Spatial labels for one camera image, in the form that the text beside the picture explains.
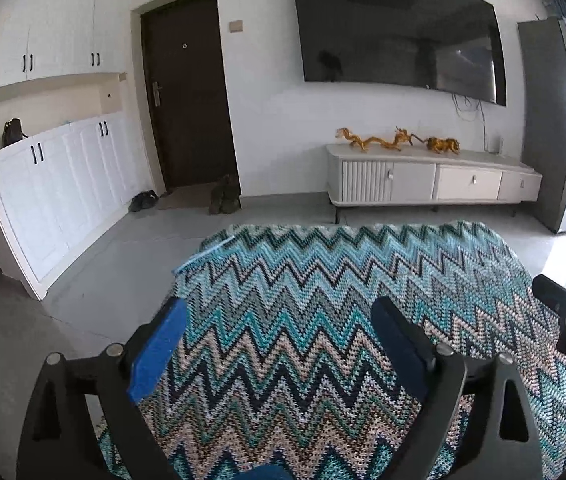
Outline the golden dragon ornament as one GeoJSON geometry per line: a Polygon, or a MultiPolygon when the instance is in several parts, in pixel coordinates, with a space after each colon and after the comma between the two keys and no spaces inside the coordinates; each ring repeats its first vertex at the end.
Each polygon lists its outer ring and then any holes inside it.
{"type": "Polygon", "coordinates": [[[403,144],[414,145],[414,142],[423,144],[428,151],[436,154],[452,153],[458,155],[461,152],[460,142],[453,138],[440,139],[431,136],[421,139],[415,134],[409,133],[407,129],[396,128],[394,139],[391,141],[379,138],[378,136],[368,136],[365,139],[352,133],[348,128],[339,128],[335,134],[337,139],[345,139],[352,148],[359,148],[362,152],[367,152],[372,144],[377,144],[381,148],[390,151],[400,151],[403,144]]]}

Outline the dark grey tall cabinet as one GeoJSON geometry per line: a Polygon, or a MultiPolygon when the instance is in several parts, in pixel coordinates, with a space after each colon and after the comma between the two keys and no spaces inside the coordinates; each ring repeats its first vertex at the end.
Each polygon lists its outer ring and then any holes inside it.
{"type": "Polygon", "coordinates": [[[566,20],[518,24],[525,76],[522,162],[542,176],[533,211],[555,234],[566,233],[566,20]]]}

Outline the teal zigzag woven rug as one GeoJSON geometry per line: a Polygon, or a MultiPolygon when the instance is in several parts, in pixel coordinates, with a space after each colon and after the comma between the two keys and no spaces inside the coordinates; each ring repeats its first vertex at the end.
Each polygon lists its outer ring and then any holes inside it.
{"type": "Polygon", "coordinates": [[[419,404],[371,324],[379,297],[466,356],[511,353],[545,478],[566,467],[566,356],[556,315],[488,226],[229,226],[173,272],[187,329],[138,407],[176,473],[374,479],[419,404]]]}

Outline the white low TV cabinet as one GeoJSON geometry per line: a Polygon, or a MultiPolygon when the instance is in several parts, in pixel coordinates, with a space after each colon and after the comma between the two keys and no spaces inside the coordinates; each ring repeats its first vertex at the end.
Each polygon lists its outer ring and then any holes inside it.
{"type": "Polygon", "coordinates": [[[485,152],[436,154],[405,146],[368,151],[329,144],[327,196],[341,211],[356,207],[534,203],[542,176],[515,158],[485,152]]]}

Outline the black shoes near cabinet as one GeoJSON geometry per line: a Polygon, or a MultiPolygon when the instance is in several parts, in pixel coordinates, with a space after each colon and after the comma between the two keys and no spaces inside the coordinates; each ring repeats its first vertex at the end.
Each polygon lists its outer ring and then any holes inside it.
{"type": "Polygon", "coordinates": [[[158,203],[159,197],[154,190],[144,191],[131,198],[129,212],[139,212],[152,209],[158,203]]]}

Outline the dark shoes by door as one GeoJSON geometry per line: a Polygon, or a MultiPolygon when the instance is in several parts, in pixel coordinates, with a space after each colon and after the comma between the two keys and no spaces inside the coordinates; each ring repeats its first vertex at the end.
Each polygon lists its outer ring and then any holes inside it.
{"type": "Polygon", "coordinates": [[[240,183],[236,174],[226,174],[210,193],[209,214],[233,214],[241,208],[240,183]]]}

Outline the white shoe cabinet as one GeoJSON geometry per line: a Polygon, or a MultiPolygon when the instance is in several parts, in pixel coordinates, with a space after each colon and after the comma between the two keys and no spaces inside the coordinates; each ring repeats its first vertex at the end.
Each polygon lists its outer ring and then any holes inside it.
{"type": "Polygon", "coordinates": [[[131,28],[129,0],[0,0],[0,269],[36,299],[152,184],[131,28]]]}

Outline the black handbag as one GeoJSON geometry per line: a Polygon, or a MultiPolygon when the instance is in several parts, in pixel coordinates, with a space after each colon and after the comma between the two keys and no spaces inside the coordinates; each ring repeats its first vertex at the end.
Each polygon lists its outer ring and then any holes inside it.
{"type": "Polygon", "coordinates": [[[23,131],[20,118],[13,118],[4,124],[2,145],[5,148],[26,138],[27,136],[23,131]]]}

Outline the dark brown entry door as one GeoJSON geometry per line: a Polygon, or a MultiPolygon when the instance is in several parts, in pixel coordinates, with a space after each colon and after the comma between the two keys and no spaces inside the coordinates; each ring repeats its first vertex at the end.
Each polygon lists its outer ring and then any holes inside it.
{"type": "Polygon", "coordinates": [[[143,14],[141,39],[166,188],[235,174],[217,0],[178,0],[143,14]]]}

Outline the wall-mounted black television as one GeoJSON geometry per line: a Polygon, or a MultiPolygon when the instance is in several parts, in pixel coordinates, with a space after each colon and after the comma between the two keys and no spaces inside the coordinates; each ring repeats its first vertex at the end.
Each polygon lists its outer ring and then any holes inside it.
{"type": "Polygon", "coordinates": [[[484,0],[295,0],[304,78],[397,84],[503,106],[496,10],[484,0]]]}

